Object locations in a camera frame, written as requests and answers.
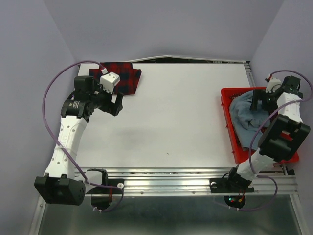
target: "gray wall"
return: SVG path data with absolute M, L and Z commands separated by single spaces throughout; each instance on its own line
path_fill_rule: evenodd
M 290 69 L 306 75 L 313 82 L 313 1 L 285 0 L 273 24 L 258 47 L 251 67 L 258 86 L 275 70 Z M 309 94 L 305 81 L 301 83 L 304 96 Z M 301 117 L 313 129 L 313 101 L 301 104 Z M 300 186 L 300 198 L 313 232 L 313 132 L 299 149 L 300 162 L 295 171 Z
M 251 60 L 283 0 L 44 0 L 75 59 Z
M 0 7 L 0 234 L 28 234 L 53 142 L 42 121 L 49 81 L 74 61 L 42 0 L 2 1 Z M 60 77 L 47 104 L 57 130 L 72 73 Z

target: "dark gray floor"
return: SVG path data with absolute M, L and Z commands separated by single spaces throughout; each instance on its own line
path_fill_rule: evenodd
M 269 200 L 248 196 L 246 208 Z M 47 205 L 41 235 L 297 235 L 289 196 L 278 196 L 261 211 L 236 212 L 213 197 L 125 198 L 113 212 L 92 211 L 90 199 L 79 206 Z

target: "red and black plaid shirt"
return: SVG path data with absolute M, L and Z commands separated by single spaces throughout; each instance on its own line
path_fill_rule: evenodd
M 120 77 L 120 82 L 114 89 L 114 94 L 121 92 L 124 95 L 135 94 L 141 76 L 141 70 L 133 69 L 130 62 L 101 63 L 108 72 L 115 72 Z M 93 76 L 98 82 L 102 76 L 100 69 L 89 69 L 89 76 Z

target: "red plastic bin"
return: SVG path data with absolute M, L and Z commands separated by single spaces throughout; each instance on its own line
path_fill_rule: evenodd
M 221 90 L 221 94 L 222 94 L 221 101 L 222 101 L 223 111 L 224 111 L 224 115 L 226 119 L 226 127 L 228 129 L 235 162 L 237 164 L 246 161 L 249 156 L 248 156 L 248 150 L 243 151 L 243 149 L 241 148 L 237 134 L 234 131 L 234 127 L 230 119 L 229 106 L 234 98 L 242 95 L 245 92 L 255 90 L 255 89 L 265 89 L 265 87 L 223 88 Z M 299 161 L 299 155 L 296 152 L 291 159 L 289 159 L 288 161 L 282 160 L 280 163 L 294 163 L 297 161 Z

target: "folded cloth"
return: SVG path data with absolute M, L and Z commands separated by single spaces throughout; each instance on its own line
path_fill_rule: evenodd
M 229 106 L 231 122 L 243 149 L 249 148 L 251 140 L 262 123 L 268 118 L 268 111 L 261 108 L 261 101 L 258 101 L 256 111 L 251 111 L 253 91 L 246 92 L 239 97 L 234 98 Z M 252 145 L 252 149 L 258 148 L 258 142 L 262 133 L 259 132 Z
M 115 72 L 121 79 L 114 88 L 114 94 L 118 92 L 124 95 L 135 94 L 141 76 L 141 70 L 133 69 L 133 65 L 130 62 L 108 62 L 101 64 L 107 68 L 108 72 Z M 102 72 L 100 69 L 89 69 L 89 76 L 93 76 L 99 82 Z

